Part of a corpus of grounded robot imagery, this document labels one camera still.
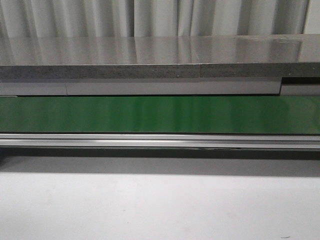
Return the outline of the green belt conveyor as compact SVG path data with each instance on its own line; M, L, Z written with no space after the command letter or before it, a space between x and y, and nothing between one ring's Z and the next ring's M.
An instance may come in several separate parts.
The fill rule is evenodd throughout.
M320 148L317 96L0 99L2 147Z

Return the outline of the white pleated curtain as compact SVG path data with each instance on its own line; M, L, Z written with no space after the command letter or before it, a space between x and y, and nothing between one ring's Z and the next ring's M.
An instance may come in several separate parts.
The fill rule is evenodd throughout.
M317 0L3 0L0 35L170 37L317 34Z

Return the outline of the grey stone counter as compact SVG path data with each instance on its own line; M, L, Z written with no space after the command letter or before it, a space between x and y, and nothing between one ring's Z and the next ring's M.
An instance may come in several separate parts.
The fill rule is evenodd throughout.
M320 37L2 38L0 94L318 96Z

